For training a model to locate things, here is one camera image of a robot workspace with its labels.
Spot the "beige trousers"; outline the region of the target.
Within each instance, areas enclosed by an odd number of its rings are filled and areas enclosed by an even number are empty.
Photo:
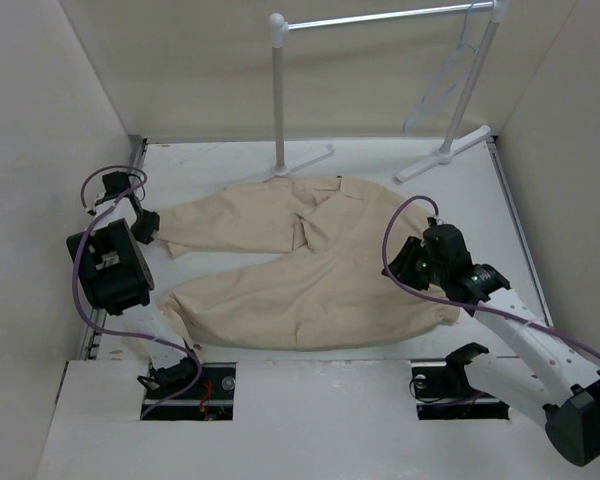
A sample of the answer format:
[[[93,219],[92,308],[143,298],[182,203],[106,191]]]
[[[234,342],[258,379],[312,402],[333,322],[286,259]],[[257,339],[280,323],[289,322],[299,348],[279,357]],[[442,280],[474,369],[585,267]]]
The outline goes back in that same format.
[[[441,290],[422,300],[382,275],[404,241],[424,231],[428,214],[380,184],[277,178],[231,185],[159,216],[156,236],[172,257],[269,256],[187,280],[160,297],[160,312],[190,342],[300,352],[365,348],[459,317]]]

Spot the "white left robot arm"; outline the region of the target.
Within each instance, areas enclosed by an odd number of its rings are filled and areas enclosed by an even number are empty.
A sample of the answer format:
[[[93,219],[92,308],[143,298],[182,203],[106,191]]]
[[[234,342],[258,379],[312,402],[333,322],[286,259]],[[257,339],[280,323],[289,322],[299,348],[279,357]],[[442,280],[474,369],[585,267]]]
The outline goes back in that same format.
[[[137,195],[148,177],[137,167],[123,166],[104,167],[87,179],[96,176],[101,177],[104,192],[92,204],[86,202],[86,188],[80,190],[92,223],[66,239],[76,309],[82,309],[79,301],[85,296],[94,309],[126,322],[124,331],[102,332],[142,342],[150,359],[149,375],[140,379],[145,388],[173,389],[182,398],[194,398],[204,387],[201,362],[154,303],[155,282],[142,251],[160,226],[159,214],[144,209]]]

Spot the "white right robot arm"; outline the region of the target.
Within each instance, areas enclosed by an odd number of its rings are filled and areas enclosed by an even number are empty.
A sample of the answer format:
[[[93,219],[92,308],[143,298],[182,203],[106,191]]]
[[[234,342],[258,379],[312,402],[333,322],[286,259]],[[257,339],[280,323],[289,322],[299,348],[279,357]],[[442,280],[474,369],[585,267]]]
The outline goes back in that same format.
[[[418,298],[432,286],[442,289],[443,304],[465,310],[513,351],[502,360],[469,343],[449,354],[443,380],[451,393],[474,389],[504,402],[539,425],[575,466],[600,456],[600,367],[575,341],[542,325],[494,267],[474,263],[455,226],[432,222],[382,262],[398,287]]]

